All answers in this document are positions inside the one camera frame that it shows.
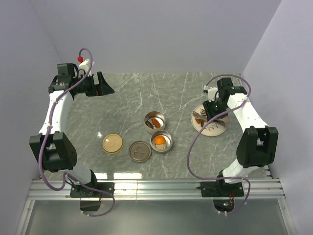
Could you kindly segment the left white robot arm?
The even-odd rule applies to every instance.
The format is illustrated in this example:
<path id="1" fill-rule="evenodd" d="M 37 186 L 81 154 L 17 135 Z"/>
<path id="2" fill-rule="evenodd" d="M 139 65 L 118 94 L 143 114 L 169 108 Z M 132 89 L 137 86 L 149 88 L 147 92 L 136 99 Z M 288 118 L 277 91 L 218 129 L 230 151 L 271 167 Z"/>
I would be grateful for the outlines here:
<path id="1" fill-rule="evenodd" d="M 48 87 L 49 107 L 39 133 L 31 136 L 29 145 L 38 162 L 42 180 L 52 190 L 59 188 L 51 185 L 45 172 L 61 172 L 63 182 L 71 179 L 82 187 L 82 192 L 93 197 L 99 191 L 99 184 L 92 170 L 77 163 L 77 152 L 65 134 L 69 110 L 78 94 L 88 97 L 104 96 L 114 93 L 101 72 L 93 74 L 94 64 L 90 59 L 79 58 L 80 64 L 58 64 L 58 74 Z"/>

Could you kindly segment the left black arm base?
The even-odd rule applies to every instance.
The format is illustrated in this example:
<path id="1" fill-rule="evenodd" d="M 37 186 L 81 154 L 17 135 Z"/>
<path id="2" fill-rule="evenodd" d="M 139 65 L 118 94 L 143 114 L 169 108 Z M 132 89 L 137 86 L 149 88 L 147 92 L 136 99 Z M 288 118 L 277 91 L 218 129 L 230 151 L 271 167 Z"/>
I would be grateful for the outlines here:
<path id="1" fill-rule="evenodd" d="M 94 172 L 91 170 L 91 181 L 87 184 L 81 183 L 78 179 L 69 175 L 68 179 L 72 182 L 71 198 L 80 198 L 80 211 L 89 217 L 101 217 L 110 213 L 115 206 L 115 183 L 113 182 L 98 182 Z M 100 209 L 102 199 L 112 199 L 112 205 L 105 212 L 94 214 Z"/>

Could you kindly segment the white steamed bun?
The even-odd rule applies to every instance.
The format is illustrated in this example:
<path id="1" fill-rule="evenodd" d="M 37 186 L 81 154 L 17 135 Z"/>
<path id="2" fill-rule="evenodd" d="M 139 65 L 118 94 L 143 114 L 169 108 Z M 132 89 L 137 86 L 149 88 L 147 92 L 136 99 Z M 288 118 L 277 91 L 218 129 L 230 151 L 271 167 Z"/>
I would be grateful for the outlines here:
<path id="1" fill-rule="evenodd" d="M 166 143 L 162 143 L 162 144 L 155 144 L 156 149 L 163 151 L 167 149 L 167 144 Z"/>

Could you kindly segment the orange sweet potato piece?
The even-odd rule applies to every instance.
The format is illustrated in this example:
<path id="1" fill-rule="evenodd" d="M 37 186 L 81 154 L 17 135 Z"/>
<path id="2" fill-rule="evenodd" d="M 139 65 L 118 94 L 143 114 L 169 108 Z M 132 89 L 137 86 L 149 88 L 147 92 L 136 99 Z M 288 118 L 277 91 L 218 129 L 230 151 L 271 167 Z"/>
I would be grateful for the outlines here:
<path id="1" fill-rule="evenodd" d="M 165 143 L 166 142 L 166 139 L 164 136 L 162 135 L 158 135 L 154 138 L 154 144 L 162 144 L 162 143 Z"/>

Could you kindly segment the fried brown food piece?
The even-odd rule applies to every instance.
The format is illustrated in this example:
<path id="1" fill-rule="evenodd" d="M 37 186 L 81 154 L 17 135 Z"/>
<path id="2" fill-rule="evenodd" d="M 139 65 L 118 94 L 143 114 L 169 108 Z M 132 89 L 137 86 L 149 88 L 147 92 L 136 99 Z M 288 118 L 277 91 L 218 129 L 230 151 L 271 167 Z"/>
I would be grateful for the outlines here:
<path id="1" fill-rule="evenodd" d="M 161 127 L 160 122 L 156 118 L 152 118 L 151 121 L 156 129 L 159 129 Z"/>

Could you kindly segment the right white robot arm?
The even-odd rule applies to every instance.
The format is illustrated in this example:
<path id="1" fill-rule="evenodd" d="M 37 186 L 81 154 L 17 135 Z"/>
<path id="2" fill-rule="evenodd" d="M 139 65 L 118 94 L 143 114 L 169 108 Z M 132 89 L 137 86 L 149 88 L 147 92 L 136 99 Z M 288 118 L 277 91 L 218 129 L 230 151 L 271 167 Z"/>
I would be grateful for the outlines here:
<path id="1" fill-rule="evenodd" d="M 228 195 L 252 171 L 274 162 L 278 130 L 268 126 L 258 115 L 249 96 L 250 85 L 235 86 L 231 77 L 218 75 L 215 88 L 204 85 L 208 100 L 203 107 L 208 120 L 222 119 L 227 111 L 233 112 L 243 131 L 236 149 L 236 159 L 216 180 L 216 191 Z"/>

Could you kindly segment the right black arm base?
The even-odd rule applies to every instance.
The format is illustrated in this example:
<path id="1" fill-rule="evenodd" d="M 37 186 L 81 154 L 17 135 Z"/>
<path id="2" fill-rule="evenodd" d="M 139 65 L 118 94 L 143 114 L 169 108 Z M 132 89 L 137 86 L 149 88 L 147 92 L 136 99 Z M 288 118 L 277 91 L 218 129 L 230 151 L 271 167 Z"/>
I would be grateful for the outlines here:
<path id="1" fill-rule="evenodd" d="M 241 182 L 229 184 L 224 179 L 202 181 L 196 187 L 201 191 L 202 198 L 213 198 L 213 206 L 218 213 L 232 213 L 235 211 L 235 197 L 244 196 L 244 187 Z"/>

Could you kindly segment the metal tongs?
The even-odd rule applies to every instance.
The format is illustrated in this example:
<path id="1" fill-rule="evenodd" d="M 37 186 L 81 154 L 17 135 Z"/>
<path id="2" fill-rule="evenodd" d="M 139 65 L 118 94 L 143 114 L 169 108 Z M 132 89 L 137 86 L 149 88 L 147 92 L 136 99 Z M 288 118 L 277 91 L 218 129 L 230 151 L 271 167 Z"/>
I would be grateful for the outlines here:
<path id="1" fill-rule="evenodd" d="M 193 111 L 192 112 L 192 115 L 194 118 L 200 118 L 201 120 L 205 120 L 207 122 L 207 115 L 206 115 L 206 112 L 204 109 L 200 109 L 200 113 L 196 112 L 196 111 Z M 226 127 L 226 122 L 223 121 L 223 120 L 214 120 L 212 122 L 212 124 L 216 124 L 216 125 L 220 125 L 220 126 L 223 126 L 223 127 Z"/>

